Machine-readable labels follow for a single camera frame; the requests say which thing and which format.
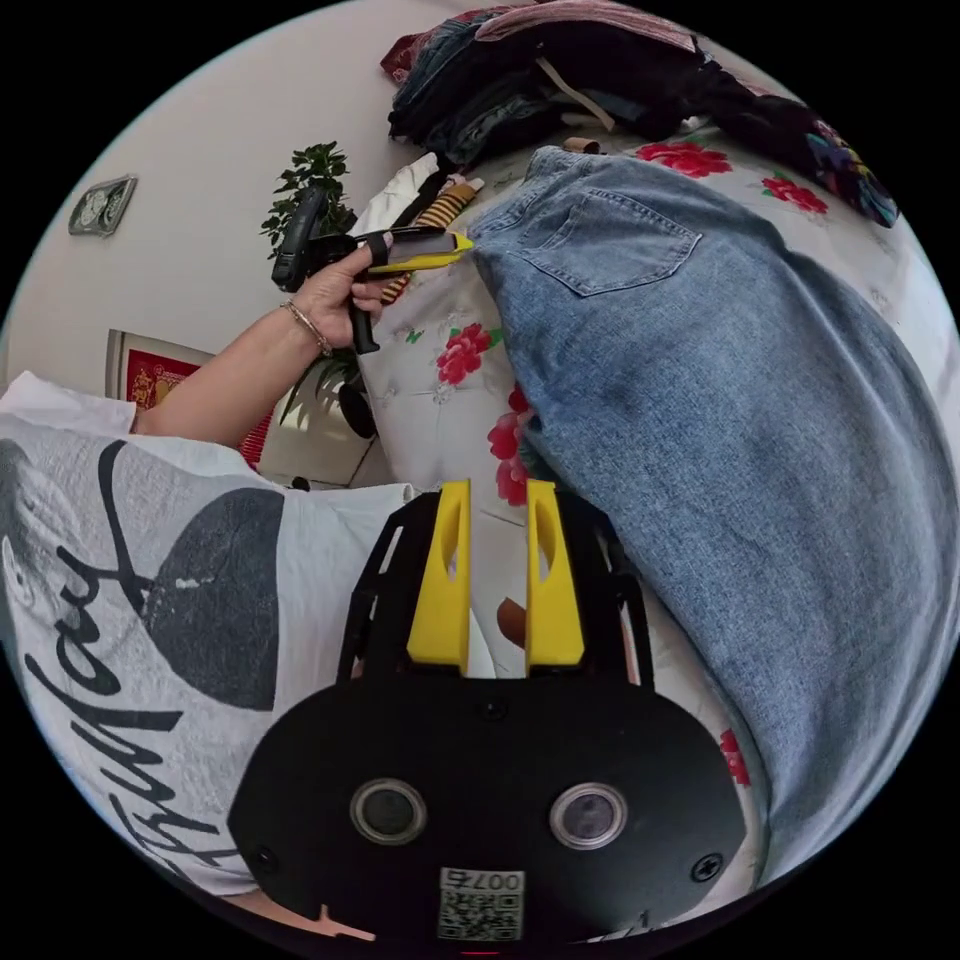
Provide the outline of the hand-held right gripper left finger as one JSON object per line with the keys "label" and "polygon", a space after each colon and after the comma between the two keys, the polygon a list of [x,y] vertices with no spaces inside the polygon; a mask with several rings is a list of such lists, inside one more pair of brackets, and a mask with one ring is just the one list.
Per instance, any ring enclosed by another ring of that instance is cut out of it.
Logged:
{"label": "hand-held right gripper left finger", "polygon": [[444,484],[407,641],[417,667],[469,668],[470,532],[470,482]]}

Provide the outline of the person's right hand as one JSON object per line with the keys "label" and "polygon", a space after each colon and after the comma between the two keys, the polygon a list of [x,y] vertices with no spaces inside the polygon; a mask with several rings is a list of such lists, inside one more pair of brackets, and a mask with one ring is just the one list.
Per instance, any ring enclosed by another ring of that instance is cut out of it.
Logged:
{"label": "person's right hand", "polygon": [[231,896],[227,897],[226,900],[234,907],[246,910],[271,922],[305,930],[313,934],[328,937],[346,936],[366,942],[373,942],[376,939],[376,935],[371,932],[333,919],[326,906],[321,907],[316,918],[309,918],[279,905],[262,891]]}

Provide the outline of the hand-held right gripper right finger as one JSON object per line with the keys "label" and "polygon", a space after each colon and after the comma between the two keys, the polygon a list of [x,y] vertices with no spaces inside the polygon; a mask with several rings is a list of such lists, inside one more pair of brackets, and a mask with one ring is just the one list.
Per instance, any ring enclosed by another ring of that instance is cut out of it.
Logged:
{"label": "hand-held right gripper right finger", "polygon": [[585,653],[573,568],[555,486],[527,481],[525,668],[567,670]]}

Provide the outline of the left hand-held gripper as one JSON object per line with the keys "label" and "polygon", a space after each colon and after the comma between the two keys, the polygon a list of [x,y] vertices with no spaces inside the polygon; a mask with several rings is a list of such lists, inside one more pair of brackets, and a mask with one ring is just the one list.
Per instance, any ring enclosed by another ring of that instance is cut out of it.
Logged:
{"label": "left hand-held gripper", "polygon": [[317,242],[320,269],[308,281],[308,316],[335,347],[350,346],[359,355],[379,350],[371,314],[373,275],[399,275],[442,269],[473,249],[463,234],[445,229],[396,229],[363,239],[331,235]]}

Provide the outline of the person's left hand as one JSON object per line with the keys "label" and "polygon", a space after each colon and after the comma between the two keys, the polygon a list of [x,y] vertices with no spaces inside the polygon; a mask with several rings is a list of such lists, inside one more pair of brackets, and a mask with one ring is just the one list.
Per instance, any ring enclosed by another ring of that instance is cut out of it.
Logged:
{"label": "person's left hand", "polygon": [[372,276],[370,270],[391,246],[390,233],[373,235],[307,278],[292,296],[293,305],[326,348],[351,347],[359,354],[374,351],[372,327],[392,279]]}

